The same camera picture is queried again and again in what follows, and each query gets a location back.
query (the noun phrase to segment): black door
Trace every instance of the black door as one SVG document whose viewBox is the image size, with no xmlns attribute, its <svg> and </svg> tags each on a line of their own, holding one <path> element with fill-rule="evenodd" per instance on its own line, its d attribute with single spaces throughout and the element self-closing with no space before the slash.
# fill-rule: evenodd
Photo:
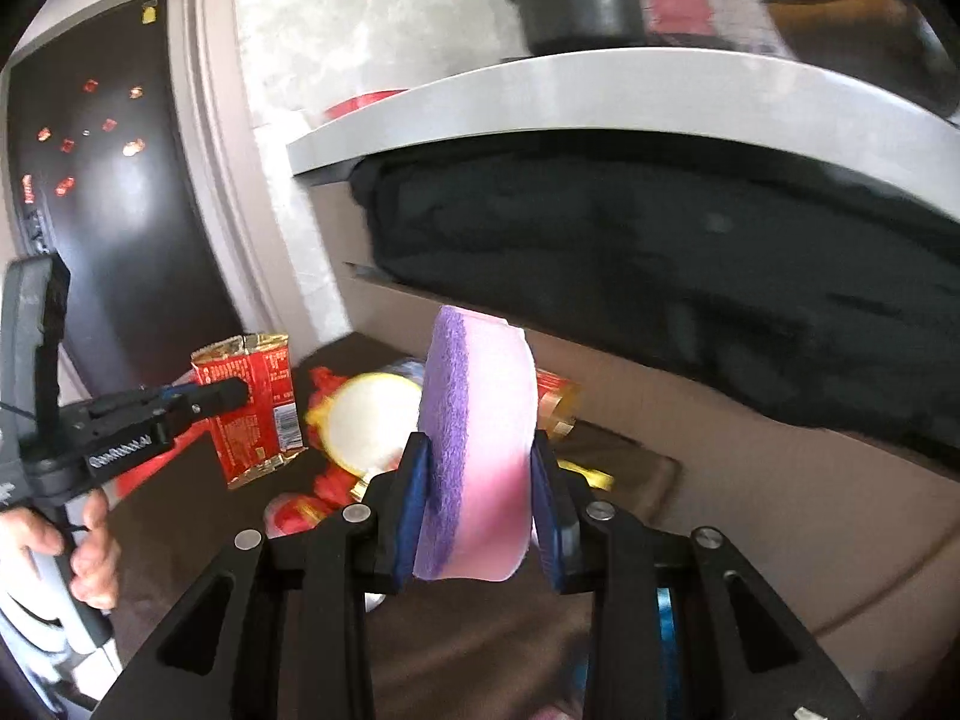
<svg viewBox="0 0 960 720">
<path fill-rule="evenodd" d="M 173 381 L 241 332 L 176 124 L 167 0 L 127 2 L 11 69 L 11 196 L 72 274 L 65 345 L 92 394 Z"/>
</svg>

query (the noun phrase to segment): pot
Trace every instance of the pot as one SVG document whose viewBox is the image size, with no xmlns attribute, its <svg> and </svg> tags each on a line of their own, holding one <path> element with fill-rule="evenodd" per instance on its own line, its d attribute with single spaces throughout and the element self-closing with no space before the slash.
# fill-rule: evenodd
<svg viewBox="0 0 960 720">
<path fill-rule="evenodd" d="M 510 0 L 533 55 L 645 46 L 643 0 Z"/>
<path fill-rule="evenodd" d="M 880 86 L 941 116 L 960 77 L 910 0 L 762 0 L 800 62 Z"/>
</svg>

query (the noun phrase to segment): black cloth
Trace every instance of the black cloth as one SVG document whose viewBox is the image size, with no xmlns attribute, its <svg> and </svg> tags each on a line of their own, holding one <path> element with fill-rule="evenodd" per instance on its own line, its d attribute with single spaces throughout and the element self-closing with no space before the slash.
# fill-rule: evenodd
<svg viewBox="0 0 960 720">
<path fill-rule="evenodd" d="M 350 183 L 402 284 L 960 471 L 960 226 L 891 187 L 582 131 L 417 146 Z"/>
</svg>

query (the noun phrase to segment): sponge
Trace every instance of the sponge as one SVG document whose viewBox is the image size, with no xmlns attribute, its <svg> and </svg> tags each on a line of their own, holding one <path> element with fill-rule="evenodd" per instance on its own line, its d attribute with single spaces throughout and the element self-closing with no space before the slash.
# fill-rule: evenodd
<svg viewBox="0 0 960 720">
<path fill-rule="evenodd" d="M 424 372 L 419 429 L 430 437 L 414 574 L 503 581 L 530 543 L 536 370 L 523 331 L 440 309 Z"/>
</svg>

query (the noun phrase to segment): white shelf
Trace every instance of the white shelf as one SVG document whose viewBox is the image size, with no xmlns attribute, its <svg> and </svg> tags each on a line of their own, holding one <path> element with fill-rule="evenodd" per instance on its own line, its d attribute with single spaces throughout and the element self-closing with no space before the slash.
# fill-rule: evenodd
<svg viewBox="0 0 960 720">
<path fill-rule="evenodd" d="M 522 59 L 451 76 L 290 143 L 295 175 L 502 132 L 624 129 L 751 143 L 846 167 L 960 220 L 960 131 L 907 100 L 798 62 L 703 49 Z"/>
</svg>

